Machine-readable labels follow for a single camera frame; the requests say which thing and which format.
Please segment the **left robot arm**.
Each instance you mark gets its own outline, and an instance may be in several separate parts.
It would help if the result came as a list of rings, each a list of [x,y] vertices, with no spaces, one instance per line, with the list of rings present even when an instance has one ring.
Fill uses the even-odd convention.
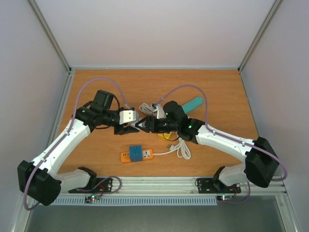
[[[73,172],[58,174],[63,162],[76,146],[93,130],[114,128],[115,135],[139,132],[134,124],[139,119],[134,108],[110,107],[117,97],[104,90],[97,91],[94,99],[74,111],[61,134],[31,162],[22,161],[17,167],[19,188],[24,194],[24,207],[31,210],[27,197],[45,206],[59,194],[70,190],[93,192],[99,185],[97,174],[80,167]]]

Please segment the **grey white plug adapter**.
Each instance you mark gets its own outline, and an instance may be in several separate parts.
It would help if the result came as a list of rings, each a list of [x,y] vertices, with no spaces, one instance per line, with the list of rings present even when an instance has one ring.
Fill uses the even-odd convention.
[[[143,118],[139,118],[135,121],[129,122],[129,125],[139,130],[145,128],[145,123],[143,121]]]

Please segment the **blue cube socket adapter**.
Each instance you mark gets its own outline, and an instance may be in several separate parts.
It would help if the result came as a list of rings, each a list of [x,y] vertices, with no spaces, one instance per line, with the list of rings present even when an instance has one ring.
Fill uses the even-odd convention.
[[[131,162],[143,161],[143,153],[141,145],[134,145],[129,147],[129,159]]]

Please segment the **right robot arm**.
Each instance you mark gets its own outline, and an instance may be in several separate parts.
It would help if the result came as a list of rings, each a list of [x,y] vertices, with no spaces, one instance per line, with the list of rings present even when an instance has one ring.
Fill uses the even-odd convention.
[[[245,139],[220,131],[188,117],[175,101],[158,107],[156,116],[146,116],[135,126],[144,132],[176,132],[184,141],[213,147],[240,160],[241,164],[220,167],[213,176],[213,186],[220,192],[242,182],[267,188],[279,166],[279,159],[267,139]]]

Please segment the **orange power strip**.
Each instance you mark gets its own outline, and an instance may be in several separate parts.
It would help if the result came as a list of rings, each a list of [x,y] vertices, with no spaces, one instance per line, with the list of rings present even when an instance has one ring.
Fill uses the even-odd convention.
[[[132,163],[152,160],[154,158],[152,149],[143,149],[137,153],[133,152],[123,152],[120,155],[120,160],[122,163]]]

